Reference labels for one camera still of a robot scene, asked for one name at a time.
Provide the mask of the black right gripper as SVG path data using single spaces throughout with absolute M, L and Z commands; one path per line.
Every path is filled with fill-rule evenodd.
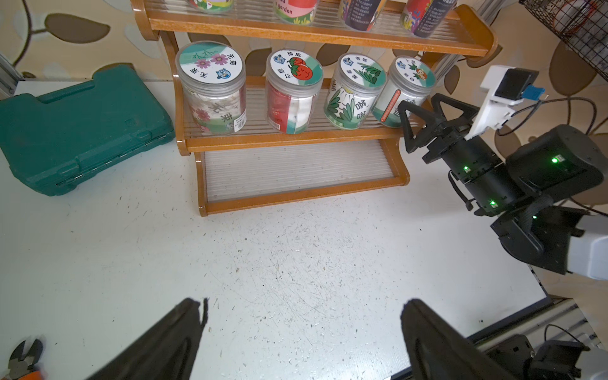
M 427 147 L 423 156 L 426 164 L 438 160 L 446 164 L 474 164 L 480 158 L 480 148 L 468 141 L 456 128 L 472 128 L 480 108 L 437 93 L 431 98 L 431 109 L 409 101 L 402 101 L 397 110 L 402 122 L 405 150 L 411 154 Z M 443 105 L 461 111 L 461 115 L 448 120 Z

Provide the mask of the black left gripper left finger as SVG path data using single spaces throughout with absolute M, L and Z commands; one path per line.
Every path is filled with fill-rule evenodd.
M 189 379 L 208 321 L 208 299 L 187 298 L 90 378 Z

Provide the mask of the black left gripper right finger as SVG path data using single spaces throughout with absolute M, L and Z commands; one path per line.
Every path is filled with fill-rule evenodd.
M 402 310 L 401 321 L 413 378 L 514 378 L 479 352 L 422 300 L 409 300 Z

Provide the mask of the lidded seed jar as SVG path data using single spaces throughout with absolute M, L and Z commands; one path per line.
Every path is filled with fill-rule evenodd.
M 372 115 L 386 127 L 400 128 L 399 104 L 407 101 L 422 105 L 435 84 L 435 74 L 425 63 L 409 56 L 396 57 L 389 66 L 386 85 L 375 102 Z

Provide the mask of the green lid seed jar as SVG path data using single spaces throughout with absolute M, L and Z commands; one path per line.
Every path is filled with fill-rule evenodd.
M 323 111 L 335 127 L 356 130 L 386 85 L 386 72 L 371 57 L 346 53 L 332 76 Z

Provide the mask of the small clear seed cup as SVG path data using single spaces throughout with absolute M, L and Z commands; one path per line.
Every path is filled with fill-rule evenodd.
M 385 5 L 386 0 L 341 0 L 338 17 L 349 28 L 368 32 Z

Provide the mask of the tomato lid seed jar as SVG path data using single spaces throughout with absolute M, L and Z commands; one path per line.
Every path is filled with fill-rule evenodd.
M 311 122 L 321 91 L 323 68 L 313 56 L 295 49 L 281 49 L 267 59 L 267 121 L 276 130 L 297 135 Z

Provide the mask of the red label seed cup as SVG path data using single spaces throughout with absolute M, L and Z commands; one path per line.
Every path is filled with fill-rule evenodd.
M 274 0 L 275 15 L 293 25 L 309 25 L 313 22 L 318 0 Z

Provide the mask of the flower lid seed jar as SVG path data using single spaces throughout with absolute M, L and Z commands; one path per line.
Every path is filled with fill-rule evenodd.
M 199 127 L 219 136 L 241 131 L 247 121 L 246 72 L 237 51 L 227 44 L 198 41 L 183 47 L 175 63 Z

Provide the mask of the purple label seed cup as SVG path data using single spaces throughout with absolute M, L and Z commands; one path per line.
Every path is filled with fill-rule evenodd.
M 188 0 L 188 3 L 205 14 L 222 14 L 233 8 L 234 0 Z

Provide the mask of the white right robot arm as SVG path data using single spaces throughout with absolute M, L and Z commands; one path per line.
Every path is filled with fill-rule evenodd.
M 492 218 L 492 230 L 516 260 L 558 274 L 607 277 L 607 218 L 564 207 L 607 179 L 607 159 L 590 136 L 561 124 L 499 158 L 485 141 L 467 137 L 478 107 L 439 94 L 432 108 L 398 107 L 408 152 L 424 147 L 426 163 L 444 161 L 466 208 Z M 577 379 L 591 351 L 577 338 L 539 348 L 515 335 L 480 351 L 419 299 L 402 310 L 402 333 L 415 379 Z

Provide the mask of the wooden three-tier shelf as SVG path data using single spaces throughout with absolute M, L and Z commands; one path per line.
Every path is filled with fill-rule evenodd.
M 487 63 L 497 35 L 449 2 L 428 37 L 391 1 L 134 1 L 173 77 L 177 147 L 203 216 L 409 183 L 401 99 L 422 103 L 446 57 Z

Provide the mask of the orange black pliers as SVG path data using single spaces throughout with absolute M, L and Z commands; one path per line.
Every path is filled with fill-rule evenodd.
M 25 350 L 26 341 L 23 340 L 11 353 L 7 374 L 3 380 L 43 380 L 41 369 L 37 366 L 44 351 L 44 344 L 36 339 Z

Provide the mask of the green plastic tool case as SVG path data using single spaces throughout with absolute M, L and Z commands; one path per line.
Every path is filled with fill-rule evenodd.
M 9 168 L 46 196 L 69 193 L 174 137 L 168 112 L 127 65 L 39 97 L 24 93 L 1 102 L 1 149 Z

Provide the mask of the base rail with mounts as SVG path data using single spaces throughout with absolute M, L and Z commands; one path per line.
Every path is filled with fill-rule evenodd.
M 583 369 L 578 363 L 582 354 L 591 351 L 579 340 L 546 340 L 540 348 L 533 348 L 522 334 L 514 334 L 484 351 L 475 348 L 513 375 L 513 379 L 581 379 Z

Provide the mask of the aluminium frame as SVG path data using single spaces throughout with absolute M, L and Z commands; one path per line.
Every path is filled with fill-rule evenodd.
M 23 77 L 3 54 L 0 55 L 0 64 L 0 93 L 1 99 L 4 100 L 15 95 L 17 86 Z

